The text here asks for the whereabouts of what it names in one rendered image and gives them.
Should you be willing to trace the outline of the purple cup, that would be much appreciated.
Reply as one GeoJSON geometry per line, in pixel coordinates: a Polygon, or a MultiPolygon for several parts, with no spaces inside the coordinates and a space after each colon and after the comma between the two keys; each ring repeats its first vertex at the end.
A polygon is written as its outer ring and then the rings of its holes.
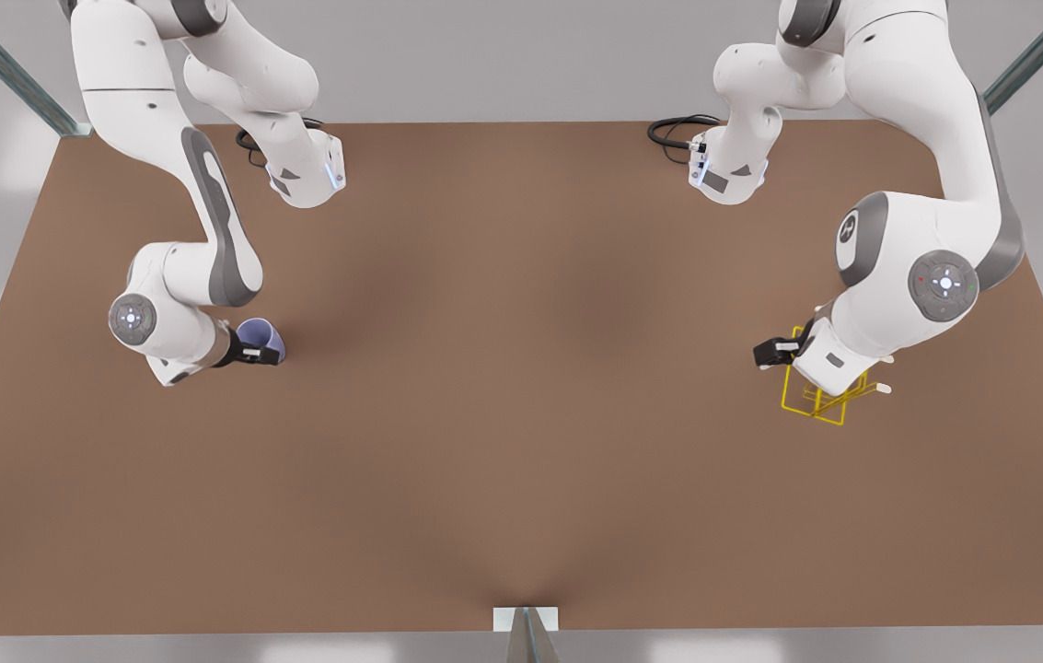
{"type": "Polygon", "coordinates": [[[267,320],[243,320],[236,329],[244,351],[242,361],[248,364],[278,365],[286,357],[286,349],[276,328],[267,320]]]}

